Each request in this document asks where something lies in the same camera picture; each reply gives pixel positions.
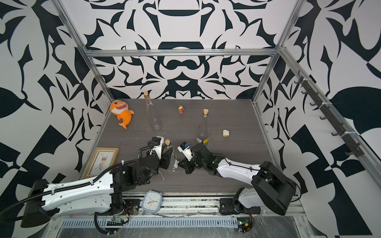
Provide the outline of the small clear bottle with cork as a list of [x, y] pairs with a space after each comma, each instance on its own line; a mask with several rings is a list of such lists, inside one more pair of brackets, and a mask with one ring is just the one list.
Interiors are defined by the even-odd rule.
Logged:
[[176, 149], [172, 146], [169, 139], [165, 140], [165, 148], [163, 153], [165, 155], [166, 164], [168, 167], [172, 167], [173, 170], [176, 170], [179, 162], [177, 160]]

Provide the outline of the clear glass bottle with cork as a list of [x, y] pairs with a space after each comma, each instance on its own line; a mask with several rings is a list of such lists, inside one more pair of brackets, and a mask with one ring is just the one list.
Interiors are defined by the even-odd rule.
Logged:
[[155, 132], [158, 132], [162, 129], [162, 123], [158, 111], [156, 110], [148, 91], [144, 92], [144, 98], [146, 102], [146, 110], [149, 124]]

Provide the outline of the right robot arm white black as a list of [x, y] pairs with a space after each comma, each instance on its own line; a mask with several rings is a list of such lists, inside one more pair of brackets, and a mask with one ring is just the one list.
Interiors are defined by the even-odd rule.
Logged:
[[212, 176], [235, 179], [252, 185], [252, 189], [240, 189], [233, 204], [236, 210], [249, 209], [260, 198], [272, 212], [284, 216], [297, 191], [297, 184], [286, 177], [274, 164], [264, 161], [260, 165], [232, 161], [223, 154], [212, 153], [202, 144], [190, 147], [187, 142], [178, 146], [185, 158], [178, 163], [187, 174], [201, 168]]

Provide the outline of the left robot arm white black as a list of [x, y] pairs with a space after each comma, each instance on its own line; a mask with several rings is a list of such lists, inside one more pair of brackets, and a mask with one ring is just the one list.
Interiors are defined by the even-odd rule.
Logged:
[[148, 152], [143, 158], [113, 165], [99, 176], [68, 183], [37, 180], [29, 193], [21, 227], [43, 225], [70, 213], [117, 214], [124, 208], [123, 192], [146, 185], [159, 169], [167, 169], [173, 150]]

